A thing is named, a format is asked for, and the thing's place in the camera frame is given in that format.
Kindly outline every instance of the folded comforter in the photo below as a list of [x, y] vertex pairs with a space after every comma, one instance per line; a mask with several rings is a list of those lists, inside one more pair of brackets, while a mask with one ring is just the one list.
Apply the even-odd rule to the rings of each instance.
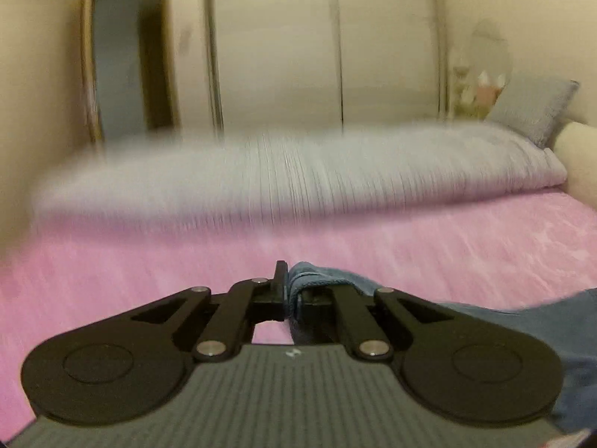
[[343, 137], [123, 146], [50, 176], [35, 211], [204, 225], [276, 223], [481, 199], [565, 179], [551, 150], [499, 125], [419, 122]]

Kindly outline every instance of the beige wall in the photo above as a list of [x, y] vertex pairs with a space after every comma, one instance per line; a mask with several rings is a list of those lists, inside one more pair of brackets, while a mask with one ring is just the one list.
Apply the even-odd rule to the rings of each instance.
[[0, 251], [25, 230], [31, 185], [85, 143], [80, 0], [0, 0]]
[[466, 46], [475, 24], [492, 19], [515, 70], [581, 82], [571, 117], [597, 126], [597, 0], [446, 0], [450, 46]]

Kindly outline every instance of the pink blanket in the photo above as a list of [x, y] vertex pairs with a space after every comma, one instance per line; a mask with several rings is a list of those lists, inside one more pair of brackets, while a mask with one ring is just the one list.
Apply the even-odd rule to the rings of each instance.
[[[597, 213], [548, 191], [236, 233], [46, 227], [0, 274], [0, 439], [33, 414], [20, 365], [41, 341], [191, 286], [225, 292], [275, 261], [348, 269], [431, 301], [519, 308], [597, 285]], [[285, 324], [257, 342], [290, 342]]]

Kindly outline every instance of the gray pillow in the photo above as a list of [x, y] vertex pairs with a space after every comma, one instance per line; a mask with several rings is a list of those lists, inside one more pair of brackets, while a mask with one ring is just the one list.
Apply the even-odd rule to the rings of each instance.
[[510, 127], [544, 149], [579, 86], [560, 77], [514, 74], [485, 120]]

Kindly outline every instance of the white wardrobe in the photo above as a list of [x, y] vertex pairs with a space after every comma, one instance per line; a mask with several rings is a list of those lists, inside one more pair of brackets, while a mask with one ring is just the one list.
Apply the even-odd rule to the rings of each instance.
[[437, 0], [166, 0], [183, 132], [246, 136], [435, 118]]

